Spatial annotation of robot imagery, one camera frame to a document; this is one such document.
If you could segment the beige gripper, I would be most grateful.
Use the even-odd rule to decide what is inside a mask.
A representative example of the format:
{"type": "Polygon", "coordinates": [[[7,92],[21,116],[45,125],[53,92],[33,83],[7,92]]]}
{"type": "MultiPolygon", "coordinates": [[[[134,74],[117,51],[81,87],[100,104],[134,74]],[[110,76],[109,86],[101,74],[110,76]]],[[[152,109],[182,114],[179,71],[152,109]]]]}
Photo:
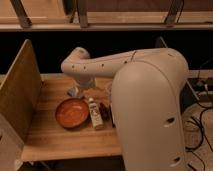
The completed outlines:
{"type": "Polygon", "coordinates": [[[90,89],[95,86],[95,78],[88,75],[77,75],[75,77],[77,86],[81,89],[90,89]]]}

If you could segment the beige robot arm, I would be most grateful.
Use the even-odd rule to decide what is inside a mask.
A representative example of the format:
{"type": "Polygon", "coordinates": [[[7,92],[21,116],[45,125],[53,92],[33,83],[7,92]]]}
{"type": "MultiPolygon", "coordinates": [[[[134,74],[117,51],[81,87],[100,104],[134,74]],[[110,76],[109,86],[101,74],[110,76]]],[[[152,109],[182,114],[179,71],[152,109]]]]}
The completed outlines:
{"type": "Polygon", "coordinates": [[[126,171],[187,171],[180,93],[189,73],[171,48],[142,49],[92,59],[75,48],[62,62],[80,87],[110,77],[111,109],[126,171]]]}

